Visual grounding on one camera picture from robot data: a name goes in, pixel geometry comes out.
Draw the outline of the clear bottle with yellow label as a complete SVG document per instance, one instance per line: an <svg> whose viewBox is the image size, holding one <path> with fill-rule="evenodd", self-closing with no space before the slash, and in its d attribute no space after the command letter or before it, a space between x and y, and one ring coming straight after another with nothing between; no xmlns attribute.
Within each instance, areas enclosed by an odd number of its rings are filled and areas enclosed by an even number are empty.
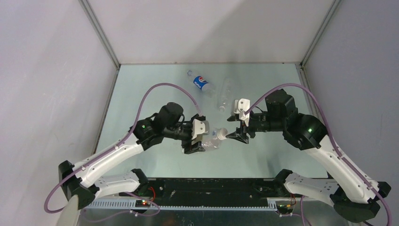
<svg viewBox="0 0 399 226"><path fill-rule="evenodd" d="M218 128L213 128L209 131L208 135L205 135L201 141L201 145L205 148L206 151L213 151L220 147L223 140L219 140L216 137L216 130Z"/></svg>

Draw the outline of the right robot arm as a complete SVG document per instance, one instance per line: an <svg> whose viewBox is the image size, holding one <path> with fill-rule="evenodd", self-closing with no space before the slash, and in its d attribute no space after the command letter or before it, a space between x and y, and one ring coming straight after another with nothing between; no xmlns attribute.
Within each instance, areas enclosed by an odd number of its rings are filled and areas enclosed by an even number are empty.
<svg viewBox="0 0 399 226"><path fill-rule="evenodd" d="M291 146L318 161L333 178L333 181L306 178L283 169L273 180L275 194L313 198L333 207L352 223L375 218L391 186L371 179L360 170L333 144L326 126L315 116L300 113L294 98L283 89L266 96L265 103L266 111L255 113L250 110L248 99L235 100L229 121L239 121L240 126L228 138L246 144L257 132L281 132Z"/></svg>

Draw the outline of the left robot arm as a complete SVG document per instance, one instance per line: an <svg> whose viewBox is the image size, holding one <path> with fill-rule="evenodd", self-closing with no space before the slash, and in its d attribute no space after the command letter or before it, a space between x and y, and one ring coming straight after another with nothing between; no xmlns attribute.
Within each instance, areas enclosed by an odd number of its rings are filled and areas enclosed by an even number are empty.
<svg viewBox="0 0 399 226"><path fill-rule="evenodd" d="M78 197L78 209L94 200L111 194L133 193L143 196L150 190L149 179L141 169L132 169L122 175L106 176L106 173L130 157L141 154L160 144L163 139L180 140L184 154L203 152L203 136L209 133L205 116L194 115L181 121L183 108L170 102L158 113L136 122L132 133L111 145L110 152L96 153L85 160L72 164L59 164L59 180L65 197Z"/></svg>

